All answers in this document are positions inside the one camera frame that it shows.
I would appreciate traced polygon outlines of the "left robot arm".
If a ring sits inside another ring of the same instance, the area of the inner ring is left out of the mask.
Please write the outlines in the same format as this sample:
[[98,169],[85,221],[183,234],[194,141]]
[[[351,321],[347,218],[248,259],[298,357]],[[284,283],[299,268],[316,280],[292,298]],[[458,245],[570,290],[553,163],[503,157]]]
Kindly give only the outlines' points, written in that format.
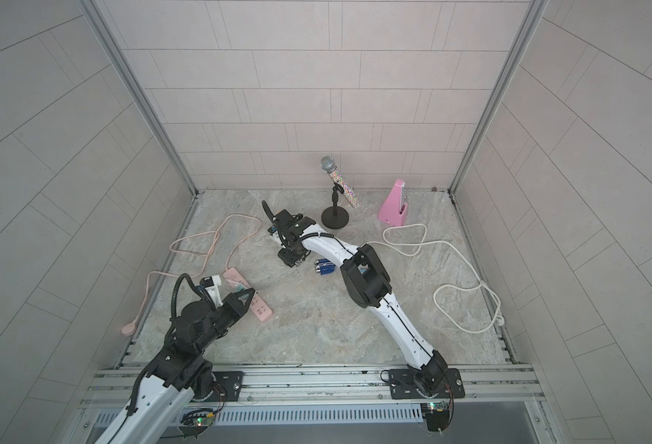
[[198,285],[183,273],[170,300],[170,328],[162,349],[139,373],[124,410],[98,438],[99,443],[157,443],[176,416],[180,438],[198,438],[214,425],[228,399],[213,375],[205,350],[241,320],[257,293],[232,292],[216,303],[207,280]]

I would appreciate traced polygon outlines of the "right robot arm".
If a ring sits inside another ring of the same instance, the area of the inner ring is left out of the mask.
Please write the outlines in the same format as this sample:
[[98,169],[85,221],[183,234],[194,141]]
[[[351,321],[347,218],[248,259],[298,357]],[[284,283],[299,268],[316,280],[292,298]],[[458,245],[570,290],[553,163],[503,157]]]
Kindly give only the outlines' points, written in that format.
[[340,269],[351,299],[372,312],[400,348],[405,362],[414,372],[413,385],[426,398],[465,396],[457,371],[418,332],[392,291],[391,278],[372,246],[355,246],[339,240],[318,223],[302,214],[286,210],[273,214],[262,203],[271,238],[279,242],[278,257],[293,268],[316,253]]

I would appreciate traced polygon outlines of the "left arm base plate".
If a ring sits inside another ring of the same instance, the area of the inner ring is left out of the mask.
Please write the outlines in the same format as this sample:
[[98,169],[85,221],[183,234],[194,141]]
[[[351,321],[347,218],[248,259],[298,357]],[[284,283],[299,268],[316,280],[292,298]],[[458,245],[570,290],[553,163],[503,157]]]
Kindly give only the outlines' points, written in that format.
[[242,390],[244,372],[218,371],[199,376],[192,385],[194,403],[233,403]]

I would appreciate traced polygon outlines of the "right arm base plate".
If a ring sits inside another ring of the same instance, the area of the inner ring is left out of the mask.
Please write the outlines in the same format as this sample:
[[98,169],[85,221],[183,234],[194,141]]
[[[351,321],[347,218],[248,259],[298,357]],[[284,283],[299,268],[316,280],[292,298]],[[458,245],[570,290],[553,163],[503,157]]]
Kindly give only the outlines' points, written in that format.
[[430,376],[423,371],[396,368],[381,371],[381,381],[390,389],[394,400],[463,399],[466,392],[458,369]]

